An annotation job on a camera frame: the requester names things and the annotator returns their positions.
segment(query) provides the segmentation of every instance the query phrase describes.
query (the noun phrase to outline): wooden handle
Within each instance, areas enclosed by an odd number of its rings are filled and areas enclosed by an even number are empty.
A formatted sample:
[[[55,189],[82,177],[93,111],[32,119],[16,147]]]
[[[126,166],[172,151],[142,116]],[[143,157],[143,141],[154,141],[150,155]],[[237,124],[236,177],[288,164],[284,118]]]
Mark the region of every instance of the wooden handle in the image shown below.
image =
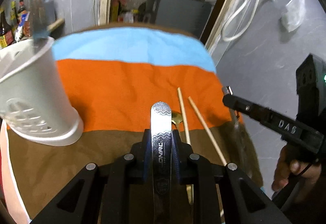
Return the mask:
[[[178,91],[178,97],[179,97],[179,104],[180,104],[180,109],[181,109],[182,120],[183,120],[184,128],[185,128],[185,142],[187,142],[189,145],[191,145],[190,136],[189,136],[189,128],[188,128],[187,115],[185,114],[185,104],[183,102],[181,88],[178,87],[177,91]]]
[[[57,19],[54,23],[48,25],[47,30],[48,32],[52,32],[53,30],[57,29],[60,25],[62,25],[65,22],[64,18]]]
[[[222,153],[220,147],[218,146],[218,144],[217,144],[217,142],[216,142],[216,140],[215,140],[213,134],[211,133],[210,129],[208,128],[208,126],[207,126],[207,124],[206,124],[206,122],[205,122],[205,120],[204,120],[202,114],[199,112],[199,110],[198,110],[196,104],[195,104],[194,101],[191,99],[191,97],[188,97],[188,100],[189,100],[189,103],[191,104],[193,110],[195,111],[195,113],[196,113],[196,115],[197,115],[199,121],[200,121],[201,124],[203,125],[203,127],[204,127],[206,133],[208,134],[208,136],[209,136],[209,138],[210,138],[210,140],[211,140],[211,143],[213,144],[213,146],[214,146],[214,148],[215,148],[215,150],[216,150],[218,156],[220,157],[220,159],[221,159],[223,165],[226,166],[226,165],[227,165],[227,162],[226,162],[226,160],[225,160],[225,158],[224,158],[224,155],[223,155],[223,153]]]

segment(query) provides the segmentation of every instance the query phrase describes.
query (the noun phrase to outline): hand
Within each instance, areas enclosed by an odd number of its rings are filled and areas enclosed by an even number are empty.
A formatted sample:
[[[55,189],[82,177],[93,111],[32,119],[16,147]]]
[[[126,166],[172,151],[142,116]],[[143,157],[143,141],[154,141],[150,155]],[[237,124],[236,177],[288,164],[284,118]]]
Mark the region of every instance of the hand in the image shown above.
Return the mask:
[[[274,182],[272,184],[272,189],[275,192],[287,185],[287,183],[289,182],[288,178],[290,173],[293,173],[294,175],[298,175],[308,165],[308,163],[299,162],[297,160],[292,160],[290,165],[288,165],[285,162],[285,160],[286,160],[286,146],[284,146],[281,150],[280,158],[278,159],[278,164],[275,169]],[[299,194],[294,199],[295,203],[300,203],[306,198],[308,193],[312,190],[315,183],[319,179],[321,172],[322,172],[321,164],[316,164],[316,165],[312,165],[302,175],[302,177],[304,177],[306,180]]]

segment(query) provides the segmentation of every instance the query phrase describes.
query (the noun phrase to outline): bottle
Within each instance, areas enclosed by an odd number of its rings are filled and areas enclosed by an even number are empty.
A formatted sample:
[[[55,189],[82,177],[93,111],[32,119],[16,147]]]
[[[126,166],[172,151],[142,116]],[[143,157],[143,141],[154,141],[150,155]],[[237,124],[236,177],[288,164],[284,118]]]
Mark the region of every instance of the bottle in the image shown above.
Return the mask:
[[[50,25],[55,22],[54,2],[53,0],[42,0],[42,2],[45,9],[47,25]]]
[[[11,21],[12,33],[15,34],[19,24],[17,10],[16,10],[16,1],[11,2],[10,21]]]
[[[11,26],[6,21],[4,9],[0,7],[0,47],[5,48],[14,42]]]

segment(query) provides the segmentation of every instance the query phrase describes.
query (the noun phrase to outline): chopstick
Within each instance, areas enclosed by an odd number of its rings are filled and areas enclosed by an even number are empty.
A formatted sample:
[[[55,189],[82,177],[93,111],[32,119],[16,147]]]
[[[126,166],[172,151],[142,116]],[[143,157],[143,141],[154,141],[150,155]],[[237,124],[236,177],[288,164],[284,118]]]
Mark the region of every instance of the chopstick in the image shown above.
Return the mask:
[[[187,116],[185,114],[185,104],[183,102],[181,88],[178,87],[177,91],[178,91],[178,98],[179,98],[180,110],[181,110],[181,115],[182,115],[182,121],[184,123],[184,128],[185,128],[185,141],[186,141],[186,143],[191,145],[188,121],[187,121]],[[188,195],[188,202],[189,202],[189,204],[192,205],[193,201],[194,201],[194,185],[187,185],[187,195]]]
[[[210,129],[208,128],[208,126],[207,126],[207,124],[206,124],[206,122],[205,122],[205,120],[204,120],[202,114],[200,113],[199,109],[197,108],[196,104],[195,104],[194,101],[191,99],[191,97],[188,97],[188,100],[189,100],[189,103],[190,103],[190,105],[192,106],[193,110],[195,111],[195,114],[197,115],[199,121],[201,122],[202,126],[204,127],[206,133],[208,134],[208,137],[210,138],[211,143],[213,144],[213,146],[214,146],[214,148],[215,148],[215,150],[216,150],[218,156],[220,157],[220,159],[221,159],[223,165],[226,166],[226,165],[227,165],[227,162],[226,162],[226,160],[225,160],[225,158],[224,158],[224,155],[223,155],[223,153],[222,153],[220,147],[218,146],[218,144],[217,144],[217,142],[216,142],[216,140],[215,140],[213,134],[211,133]]]
[[[178,87],[177,89],[178,91],[178,97],[179,97],[179,104],[180,104],[180,109],[181,109],[181,115],[182,115],[182,120],[184,123],[184,127],[185,127],[185,141],[191,145],[190,142],[190,136],[189,136],[189,128],[188,128],[188,121],[187,121],[187,116],[185,114],[185,104],[183,102],[183,97],[182,97],[182,93],[181,93],[181,88]]]

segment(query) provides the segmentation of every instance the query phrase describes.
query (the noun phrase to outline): screw head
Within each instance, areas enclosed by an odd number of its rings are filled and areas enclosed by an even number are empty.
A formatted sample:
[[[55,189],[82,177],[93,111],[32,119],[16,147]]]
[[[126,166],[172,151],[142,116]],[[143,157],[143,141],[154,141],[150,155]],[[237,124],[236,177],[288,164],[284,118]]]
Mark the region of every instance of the screw head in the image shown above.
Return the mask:
[[[229,163],[228,164],[228,168],[230,169],[230,170],[237,170],[237,165],[235,164],[235,163]]]
[[[95,163],[89,163],[88,165],[86,165],[86,169],[87,170],[94,170],[96,168],[96,164]]]
[[[192,153],[189,155],[189,158],[192,160],[198,160],[199,159],[199,155],[196,153]]]
[[[131,161],[133,158],[134,158],[134,155],[131,154],[131,153],[128,153],[128,154],[126,154],[126,155],[124,156],[124,159],[125,159],[126,161]]]

